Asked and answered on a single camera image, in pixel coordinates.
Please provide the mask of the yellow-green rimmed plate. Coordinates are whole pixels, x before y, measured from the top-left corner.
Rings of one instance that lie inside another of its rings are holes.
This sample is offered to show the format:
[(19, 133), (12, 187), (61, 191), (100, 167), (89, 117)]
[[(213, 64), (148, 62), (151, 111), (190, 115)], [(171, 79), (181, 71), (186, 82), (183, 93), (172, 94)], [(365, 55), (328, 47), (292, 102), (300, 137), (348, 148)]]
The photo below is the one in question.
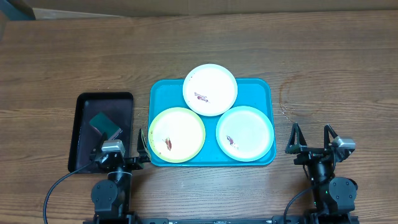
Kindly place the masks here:
[(182, 163), (193, 159), (201, 151), (205, 138), (203, 121), (186, 108), (166, 109), (149, 126), (149, 146), (165, 162)]

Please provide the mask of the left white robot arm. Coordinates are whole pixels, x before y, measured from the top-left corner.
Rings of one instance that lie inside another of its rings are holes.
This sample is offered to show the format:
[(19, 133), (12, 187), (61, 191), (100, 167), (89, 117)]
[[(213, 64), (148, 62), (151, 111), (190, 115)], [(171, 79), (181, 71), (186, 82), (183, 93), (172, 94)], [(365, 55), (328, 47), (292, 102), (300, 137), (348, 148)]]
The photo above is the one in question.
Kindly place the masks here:
[(139, 131), (137, 157), (125, 157), (123, 142), (108, 140), (104, 134), (90, 154), (90, 161), (107, 178), (97, 182), (91, 190), (95, 205), (93, 223), (142, 223), (136, 212), (130, 211), (132, 171), (142, 170), (150, 162), (146, 139)]

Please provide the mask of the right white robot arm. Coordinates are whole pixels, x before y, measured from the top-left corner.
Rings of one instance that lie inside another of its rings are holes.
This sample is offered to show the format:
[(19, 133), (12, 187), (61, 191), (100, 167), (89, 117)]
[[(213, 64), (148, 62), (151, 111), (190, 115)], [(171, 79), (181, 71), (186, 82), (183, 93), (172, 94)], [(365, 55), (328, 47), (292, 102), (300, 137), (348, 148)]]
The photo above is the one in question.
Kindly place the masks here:
[[(347, 159), (356, 148), (351, 138), (336, 134), (327, 124), (323, 129), (323, 147), (309, 147), (298, 123), (292, 132), (285, 153), (295, 154), (294, 164), (302, 166), (310, 187), (294, 196), (287, 204), (284, 223), (358, 223), (358, 217), (350, 213), (355, 210), (354, 201), (358, 185), (353, 179), (337, 177), (336, 165)], [(288, 217), (290, 206), (301, 196), (311, 192), (314, 208), (297, 218)]]

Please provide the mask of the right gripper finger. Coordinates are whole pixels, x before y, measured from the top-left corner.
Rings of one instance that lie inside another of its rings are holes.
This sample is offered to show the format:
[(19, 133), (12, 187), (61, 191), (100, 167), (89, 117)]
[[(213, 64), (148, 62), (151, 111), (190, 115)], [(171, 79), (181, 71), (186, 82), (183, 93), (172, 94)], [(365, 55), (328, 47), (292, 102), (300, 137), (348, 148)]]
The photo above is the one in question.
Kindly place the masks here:
[(298, 123), (292, 125), (292, 131), (288, 144), (285, 148), (286, 154), (300, 154), (308, 151), (308, 146)]
[(333, 143), (333, 140), (336, 137), (338, 137), (338, 135), (336, 134), (334, 129), (329, 124), (326, 124), (323, 132), (324, 148), (329, 149), (336, 147), (336, 144)]

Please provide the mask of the green and pink sponge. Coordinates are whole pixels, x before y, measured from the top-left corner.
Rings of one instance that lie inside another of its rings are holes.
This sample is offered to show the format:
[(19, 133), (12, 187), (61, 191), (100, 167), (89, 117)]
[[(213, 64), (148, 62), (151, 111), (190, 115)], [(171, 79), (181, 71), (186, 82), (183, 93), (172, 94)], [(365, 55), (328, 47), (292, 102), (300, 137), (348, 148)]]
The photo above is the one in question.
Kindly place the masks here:
[(104, 113), (95, 115), (89, 124), (100, 135), (105, 134), (108, 140), (116, 139), (122, 133), (122, 129)]

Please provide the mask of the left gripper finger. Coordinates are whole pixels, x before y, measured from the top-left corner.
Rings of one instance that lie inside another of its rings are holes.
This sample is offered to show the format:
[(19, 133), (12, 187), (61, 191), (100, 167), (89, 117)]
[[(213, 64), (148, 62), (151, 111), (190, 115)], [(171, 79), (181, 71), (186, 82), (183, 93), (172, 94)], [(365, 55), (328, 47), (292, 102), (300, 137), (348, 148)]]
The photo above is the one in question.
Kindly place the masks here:
[(150, 152), (148, 151), (146, 139), (142, 129), (139, 130), (138, 134), (137, 152), (139, 153), (139, 157), (150, 157)]
[(91, 151), (92, 153), (98, 153), (101, 151), (103, 143), (108, 139), (107, 134), (103, 133), (99, 139), (99, 141), (96, 143), (95, 147)]

